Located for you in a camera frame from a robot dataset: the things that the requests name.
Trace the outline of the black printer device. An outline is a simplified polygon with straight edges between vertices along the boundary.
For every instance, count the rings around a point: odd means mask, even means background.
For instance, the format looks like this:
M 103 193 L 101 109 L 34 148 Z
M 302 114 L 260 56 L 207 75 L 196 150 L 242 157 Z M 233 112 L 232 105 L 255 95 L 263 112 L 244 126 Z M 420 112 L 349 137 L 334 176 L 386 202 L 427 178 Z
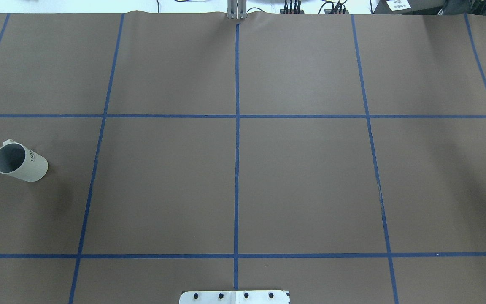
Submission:
M 377 0 L 373 15 L 484 15 L 486 0 Z

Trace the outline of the white pedestal column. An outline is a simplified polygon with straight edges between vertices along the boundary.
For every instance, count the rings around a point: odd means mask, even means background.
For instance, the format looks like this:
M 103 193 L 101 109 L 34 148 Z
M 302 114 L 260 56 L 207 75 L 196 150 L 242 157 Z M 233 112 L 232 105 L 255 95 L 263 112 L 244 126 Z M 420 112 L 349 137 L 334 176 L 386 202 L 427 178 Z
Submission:
M 284 290 L 217 290 L 184 292 L 180 304 L 289 304 Z

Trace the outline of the orange black electronics board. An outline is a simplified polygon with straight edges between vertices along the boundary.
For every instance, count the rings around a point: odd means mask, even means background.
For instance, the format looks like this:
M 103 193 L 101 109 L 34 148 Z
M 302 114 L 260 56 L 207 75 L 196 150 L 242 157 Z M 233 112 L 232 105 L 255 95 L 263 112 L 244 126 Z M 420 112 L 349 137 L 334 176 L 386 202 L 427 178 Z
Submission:
M 283 8 L 280 10 L 281 14 L 303 14 L 301 0 L 284 0 Z

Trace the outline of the white mug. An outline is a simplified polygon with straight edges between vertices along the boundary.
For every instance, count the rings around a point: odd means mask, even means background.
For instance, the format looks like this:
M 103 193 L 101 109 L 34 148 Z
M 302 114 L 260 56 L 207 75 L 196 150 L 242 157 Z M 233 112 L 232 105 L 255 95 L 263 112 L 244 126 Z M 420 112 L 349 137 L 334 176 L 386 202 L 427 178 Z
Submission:
M 26 182 L 36 182 L 48 172 L 46 158 L 12 139 L 0 147 L 0 174 Z

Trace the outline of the aluminium frame post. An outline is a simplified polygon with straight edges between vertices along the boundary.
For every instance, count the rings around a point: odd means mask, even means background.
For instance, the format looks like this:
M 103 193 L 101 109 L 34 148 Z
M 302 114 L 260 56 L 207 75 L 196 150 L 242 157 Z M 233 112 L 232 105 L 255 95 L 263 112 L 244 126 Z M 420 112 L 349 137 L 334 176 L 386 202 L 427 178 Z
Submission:
M 247 17 L 247 0 L 227 0 L 227 18 L 229 20 L 244 20 Z

